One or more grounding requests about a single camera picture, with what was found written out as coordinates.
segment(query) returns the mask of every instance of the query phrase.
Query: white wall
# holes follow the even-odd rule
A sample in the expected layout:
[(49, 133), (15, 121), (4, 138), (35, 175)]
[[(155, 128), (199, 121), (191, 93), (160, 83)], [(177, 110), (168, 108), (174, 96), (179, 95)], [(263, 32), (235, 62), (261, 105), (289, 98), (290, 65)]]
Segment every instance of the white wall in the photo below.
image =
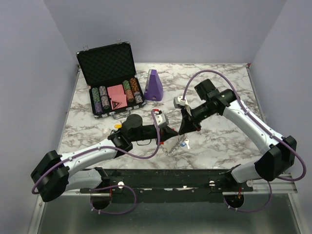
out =
[[(312, 230), (312, 1), (288, 0), (263, 42), (251, 73), (267, 122), (298, 141), (307, 164), (297, 182), (301, 205)], [(295, 176), (302, 172), (295, 162)]]
[(42, 0), (2, 0), (0, 34), (0, 233), (25, 234), (30, 173), (58, 145), (77, 66)]
[(286, 0), (44, 0), (73, 56), (130, 41), (136, 62), (251, 62)]

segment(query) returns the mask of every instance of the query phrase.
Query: case handle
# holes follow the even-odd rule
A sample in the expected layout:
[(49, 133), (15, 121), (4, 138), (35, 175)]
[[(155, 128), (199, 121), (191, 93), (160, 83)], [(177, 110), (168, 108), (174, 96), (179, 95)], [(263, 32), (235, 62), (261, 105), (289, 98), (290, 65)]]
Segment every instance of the case handle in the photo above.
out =
[(120, 115), (120, 116), (118, 116), (118, 117), (116, 117), (115, 112), (111, 112), (111, 113), (109, 113), (109, 114), (113, 117), (113, 119), (119, 119), (119, 118), (123, 118), (123, 117), (129, 116), (129, 115), (131, 114), (131, 109), (130, 109), (130, 108), (127, 109), (127, 113), (126, 113), (126, 114)]

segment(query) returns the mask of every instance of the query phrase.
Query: poker chip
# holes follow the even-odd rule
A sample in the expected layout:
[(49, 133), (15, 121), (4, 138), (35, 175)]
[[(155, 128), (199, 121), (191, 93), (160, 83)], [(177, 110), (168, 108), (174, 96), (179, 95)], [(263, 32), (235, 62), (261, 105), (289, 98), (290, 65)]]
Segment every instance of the poker chip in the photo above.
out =
[(96, 110), (96, 115), (99, 115), (102, 113), (102, 105), (101, 102), (95, 102), (94, 103), (94, 108)]
[(100, 86), (98, 90), (99, 90), (100, 96), (104, 96), (104, 95), (107, 96), (107, 92), (106, 92), (105, 86)]
[(125, 91), (131, 89), (130, 83), (127, 80), (125, 80), (122, 85)]
[(135, 100), (136, 100), (136, 103), (141, 103), (141, 102), (143, 102), (142, 96), (141, 96), (140, 94), (138, 94), (138, 95), (135, 96)]
[(131, 86), (133, 93), (140, 92), (138, 88), (137, 80), (135, 78), (131, 78), (129, 82), (130, 82), (130, 86)]
[(101, 102), (102, 102), (102, 107), (104, 110), (109, 109), (109, 101), (108, 101), (108, 97), (106, 95), (101, 96)]
[(99, 98), (99, 92), (98, 92), (98, 88), (92, 88), (92, 97), (93, 97), (93, 102), (101, 102), (100, 98)]
[(128, 102), (133, 102), (135, 100), (133, 97), (131, 89), (126, 90), (126, 95), (127, 95), (127, 101)]

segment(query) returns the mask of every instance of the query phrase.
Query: cable clip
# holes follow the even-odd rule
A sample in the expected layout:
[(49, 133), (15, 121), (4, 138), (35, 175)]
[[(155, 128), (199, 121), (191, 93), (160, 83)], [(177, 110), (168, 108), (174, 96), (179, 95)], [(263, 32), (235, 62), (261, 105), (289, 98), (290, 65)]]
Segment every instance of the cable clip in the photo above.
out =
[(245, 112), (245, 115), (247, 115), (249, 112), (250, 112), (250, 110), (248, 109), (248, 110)]

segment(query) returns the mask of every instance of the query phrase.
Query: white plastic part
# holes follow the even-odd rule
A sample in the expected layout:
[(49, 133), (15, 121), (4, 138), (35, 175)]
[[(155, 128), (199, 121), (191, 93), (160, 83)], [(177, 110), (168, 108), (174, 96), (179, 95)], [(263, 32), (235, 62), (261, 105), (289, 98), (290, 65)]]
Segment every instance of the white plastic part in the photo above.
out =
[(102, 182), (100, 174), (95, 169), (80, 171), (68, 179), (65, 191), (83, 188), (96, 188)]
[[(271, 129), (253, 112), (250, 111), (250, 114), (272, 134), (274, 134), (279, 139), (282, 139), (282, 135), (280, 133)], [(237, 127), (239, 127), (254, 142), (254, 144), (257, 146), (260, 153), (262, 154), (265, 154), (270, 149), (271, 144), (276, 145), (278, 143), (277, 140), (272, 139), (269, 134), (267, 134), (258, 125), (256, 125), (250, 119), (250, 117), (245, 115), (237, 100), (231, 102), (231, 105), (224, 109), (223, 116), (228, 120), (232, 121)]]
[(251, 179), (261, 179), (261, 176), (257, 173), (254, 167), (254, 162), (249, 162), (246, 164), (239, 165), (238, 167), (234, 168), (231, 172), (233, 178), (238, 183), (243, 183), (247, 180)]
[(101, 146), (113, 146), (115, 147), (115, 145), (113, 144), (112, 141), (105, 139), (101, 142), (99, 142), (96, 145), (92, 145), (88, 148), (85, 148), (83, 150), (78, 150), (76, 152), (72, 152), (72, 153), (66, 153), (66, 154), (62, 154), (62, 157), (60, 158), (61, 160), (64, 160), (66, 158), (69, 157), (73, 157), (77, 154), (80, 154), (82, 152), (85, 152), (87, 150), (96, 148), (97, 150), (92, 151), (90, 153), (86, 153), (84, 155), (81, 155), (77, 158), (73, 158), (72, 161), (68, 161), (64, 163), (65, 167), (69, 167), (69, 177), (73, 176), (75, 173), (92, 166), (93, 164), (96, 164), (98, 162), (101, 161), (105, 161), (105, 160), (109, 160), (112, 159), (116, 156), (117, 151), (113, 150), (113, 149), (101, 149), (98, 150), (98, 147)]
[(183, 96), (178, 96), (177, 100), (180, 105), (189, 105), (187, 99), (183, 100)]
[(168, 118), (164, 113), (156, 115), (156, 122), (159, 128), (164, 128), (169, 124)]

